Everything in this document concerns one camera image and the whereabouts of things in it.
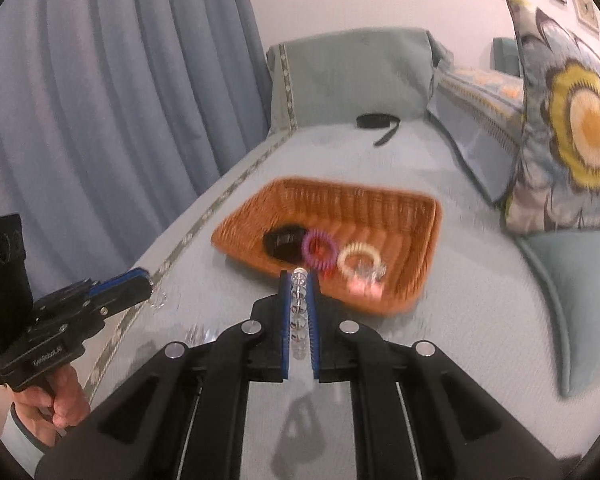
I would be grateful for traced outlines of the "person's left hand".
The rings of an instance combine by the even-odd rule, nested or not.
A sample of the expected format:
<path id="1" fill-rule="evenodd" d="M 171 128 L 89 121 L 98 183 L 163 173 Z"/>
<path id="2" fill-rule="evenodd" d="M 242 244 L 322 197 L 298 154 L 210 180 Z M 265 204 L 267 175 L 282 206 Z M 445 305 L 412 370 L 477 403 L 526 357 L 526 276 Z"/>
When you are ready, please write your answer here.
<path id="1" fill-rule="evenodd" d="M 54 446 L 58 431 L 78 426 L 91 413 L 76 369 L 67 364 L 47 377 L 53 392 L 32 386 L 12 393 L 15 411 L 23 426 L 46 446 Z"/>

